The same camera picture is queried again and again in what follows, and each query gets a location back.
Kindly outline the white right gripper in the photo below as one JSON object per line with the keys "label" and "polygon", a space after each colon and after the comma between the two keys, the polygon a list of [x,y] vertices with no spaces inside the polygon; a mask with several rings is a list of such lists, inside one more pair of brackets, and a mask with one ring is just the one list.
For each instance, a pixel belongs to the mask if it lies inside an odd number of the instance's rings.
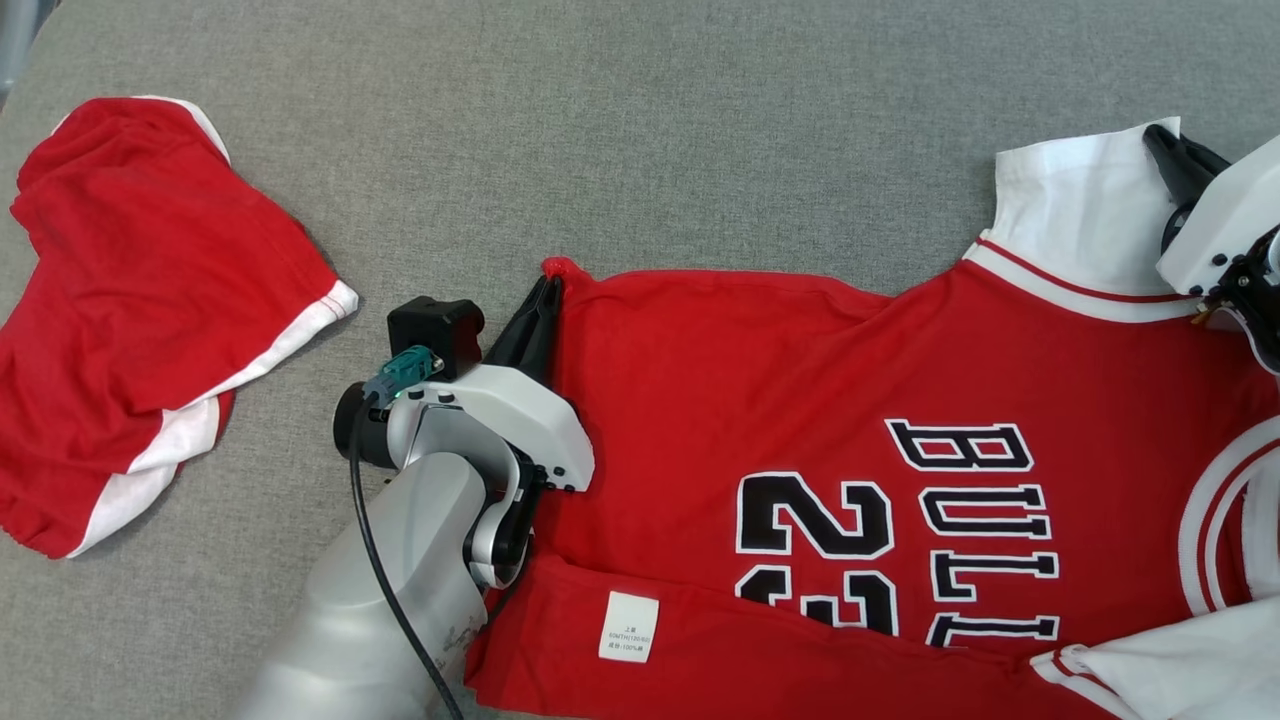
{"label": "white right gripper", "polygon": [[1235,164],[1164,126],[1148,126],[1143,143],[1176,206],[1161,234],[1157,272],[1179,293],[1208,293],[1235,258],[1277,227],[1279,138]]}

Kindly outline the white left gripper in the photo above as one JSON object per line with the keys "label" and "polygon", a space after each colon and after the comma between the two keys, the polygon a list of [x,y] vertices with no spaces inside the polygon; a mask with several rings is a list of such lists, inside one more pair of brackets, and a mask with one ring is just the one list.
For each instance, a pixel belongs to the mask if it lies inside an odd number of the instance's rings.
{"label": "white left gripper", "polygon": [[568,401],[549,389],[563,297],[561,277],[539,278],[485,354],[485,364],[456,380],[412,386],[390,405],[387,447],[396,468],[411,461],[426,416],[456,410],[544,466],[559,488],[590,487],[593,445]]}

